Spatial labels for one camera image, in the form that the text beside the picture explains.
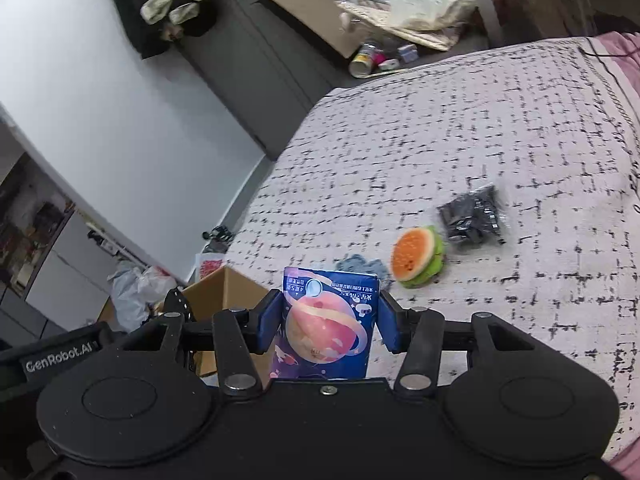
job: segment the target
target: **circular black disc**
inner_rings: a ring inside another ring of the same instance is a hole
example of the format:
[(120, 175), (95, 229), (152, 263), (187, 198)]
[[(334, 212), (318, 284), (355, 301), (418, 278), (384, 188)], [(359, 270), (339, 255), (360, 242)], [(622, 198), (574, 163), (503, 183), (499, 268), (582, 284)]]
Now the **circular black disc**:
[(37, 415), (57, 452), (118, 466), (164, 458), (202, 427), (211, 408), (210, 390), (192, 372), (154, 352), (117, 351), (53, 380)]
[(453, 381), (445, 410), (469, 445), (519, 465), (599, 456), (618, 420), (609, 385), (553, 351), (497, 352)]

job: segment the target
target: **box with planet illustration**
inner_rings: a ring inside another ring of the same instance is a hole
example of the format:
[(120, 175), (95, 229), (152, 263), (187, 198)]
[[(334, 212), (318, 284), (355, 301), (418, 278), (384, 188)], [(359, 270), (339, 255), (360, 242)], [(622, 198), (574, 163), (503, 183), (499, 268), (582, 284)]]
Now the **box with planet illustration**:
[(380, 282), (375, 275), (286, 267), (272, 378), (363, 378)]

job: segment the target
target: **hanging clothes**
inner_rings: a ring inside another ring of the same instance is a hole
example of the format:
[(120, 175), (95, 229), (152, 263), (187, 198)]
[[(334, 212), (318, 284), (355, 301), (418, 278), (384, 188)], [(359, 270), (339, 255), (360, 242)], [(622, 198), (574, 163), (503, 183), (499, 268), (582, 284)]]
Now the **hanging clothes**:
[(142, 59), (167, 51), (183, 36), (201, 36), (216, 21), (214, 0), (113, 0)]

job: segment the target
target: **black plastic package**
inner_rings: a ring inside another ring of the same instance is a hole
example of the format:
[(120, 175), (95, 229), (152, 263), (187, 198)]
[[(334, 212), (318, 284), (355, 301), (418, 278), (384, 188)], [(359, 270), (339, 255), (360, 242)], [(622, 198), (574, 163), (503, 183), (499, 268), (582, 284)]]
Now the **black plastic package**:
[(484, 243), (488, 238), (504, 243), (500, 206), (493, 184), (457, 196), (438, 208), (440, 218), (451, 241)]

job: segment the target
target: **bedspread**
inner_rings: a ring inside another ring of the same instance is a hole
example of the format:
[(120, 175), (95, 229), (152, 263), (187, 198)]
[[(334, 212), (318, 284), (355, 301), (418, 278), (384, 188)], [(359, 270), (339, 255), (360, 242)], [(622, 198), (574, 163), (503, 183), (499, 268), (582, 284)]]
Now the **bedspread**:
[[(437, 206), (495, 183), (507, 243), (449, 248), (436, 280), (391, 293), (452, 320), (494, 312), (609, 381), (621, 408), (611, 457), (640, 429), (640, 102), (615, 63), (578, 46), (591, 51), (585, 38), (545, 40), (332, 92), (280, 156), (228, 262), (276, 287), (288, 265), (388, 262), (402, 229), (437, 224)], [(441, 383), (466, 369), (445, 354)], [(402, 358), (376, 334), (368, 374), (392, 380)]]

